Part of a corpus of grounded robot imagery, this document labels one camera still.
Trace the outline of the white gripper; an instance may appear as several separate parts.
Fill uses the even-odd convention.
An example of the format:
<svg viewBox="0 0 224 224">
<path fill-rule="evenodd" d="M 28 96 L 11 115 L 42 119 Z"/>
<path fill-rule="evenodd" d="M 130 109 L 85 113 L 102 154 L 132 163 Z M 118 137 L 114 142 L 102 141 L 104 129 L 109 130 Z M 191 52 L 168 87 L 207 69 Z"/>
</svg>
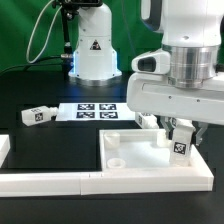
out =
<svg viewBox="0 0 224 224">
<path fill-rule="evenodd" d="M 163 75 L 134 73 L 128 80 L 127 105 L 134 112 L 161 116 L 168 140 L 173 136 L 168 117 L 198 121 L 199 146 L 208 123 L 224 125 L 224 72 L 205 80 L 199 89 L 176 88 Z"/>
</svg>

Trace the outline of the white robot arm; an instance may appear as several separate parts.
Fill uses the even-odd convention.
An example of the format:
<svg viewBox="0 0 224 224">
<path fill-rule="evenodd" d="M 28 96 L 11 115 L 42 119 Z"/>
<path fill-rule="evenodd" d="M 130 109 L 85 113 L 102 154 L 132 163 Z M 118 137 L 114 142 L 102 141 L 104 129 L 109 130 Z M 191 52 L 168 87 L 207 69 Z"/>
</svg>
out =
<svg viewBox="0 0 224 224">
<path fill-rule="evenodd" d="M 79 13 L 69 76 L 85 84 L 118 76 L 105 8 L 83 6 Z M 141 0 L 144 25 L 163 37 L 160 49 L 132 60 L 130 110 L 224 125 L 224 72 L 217 64 L 223 17 L 224 0 Z"/>
</svg>

